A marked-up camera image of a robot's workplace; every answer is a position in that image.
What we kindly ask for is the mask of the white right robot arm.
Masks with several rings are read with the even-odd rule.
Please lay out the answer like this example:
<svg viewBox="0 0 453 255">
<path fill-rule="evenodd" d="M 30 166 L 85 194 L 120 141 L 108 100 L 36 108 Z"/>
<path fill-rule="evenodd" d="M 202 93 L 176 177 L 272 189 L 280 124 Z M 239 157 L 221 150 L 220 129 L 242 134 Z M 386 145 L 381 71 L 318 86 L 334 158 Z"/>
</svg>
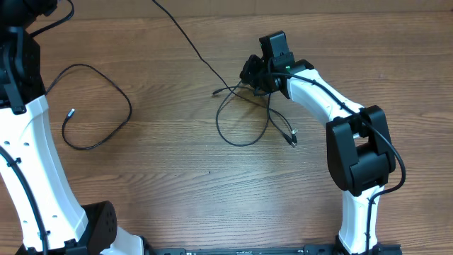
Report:
<svg viewBox="0 0 453 255">
<path fill-rule="evenodd" d="M 384 111 L 365 108 L 328 85 L 312 64 L 296 61 L 279 31 L 259 40 L 263 55 L 251 55 L 241 80 L 265 94 L 281 92 L 304 106 L 326 130 L 328 171 L 342 191 L 342 223 L 332 244 L 307 244 L 302 254 L 401 254 L 398 244 L 376 236 L 379 198 L 396 168 L 396 150 Z"/>
</svg>

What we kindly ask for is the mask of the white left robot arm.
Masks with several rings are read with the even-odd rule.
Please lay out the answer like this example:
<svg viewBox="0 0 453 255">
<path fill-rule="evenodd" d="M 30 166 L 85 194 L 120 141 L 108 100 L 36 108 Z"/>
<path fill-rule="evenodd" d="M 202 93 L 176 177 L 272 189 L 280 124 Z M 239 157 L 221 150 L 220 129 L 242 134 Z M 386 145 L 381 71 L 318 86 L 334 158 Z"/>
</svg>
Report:
<svg viewBox="0 0 453 255">
<path fill-rule="evenodd" d="M 151 254 L 108 201 L 75 198 L 51 128 L 40 46 L 27 31 L 56 1 L 1 2 L 1 177 L 21 222 L 20 254 Z"/>
</svg>

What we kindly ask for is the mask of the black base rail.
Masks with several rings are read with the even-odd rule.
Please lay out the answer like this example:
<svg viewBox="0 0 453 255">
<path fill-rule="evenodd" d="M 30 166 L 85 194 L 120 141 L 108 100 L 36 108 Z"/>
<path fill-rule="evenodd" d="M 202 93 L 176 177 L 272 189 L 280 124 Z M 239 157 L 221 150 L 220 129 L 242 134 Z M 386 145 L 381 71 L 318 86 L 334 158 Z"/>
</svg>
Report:
<svg viewBox="0 0 453 255">
<path fill-rule="evenodd" d="M 334 244 L 307 244 L 297 248 L 246 248 L 246 249 L 198 249 L 186 250 L 183 248 L 153 249 L 156 255 L 334 255 L 344 254 Z"/>
</svg>

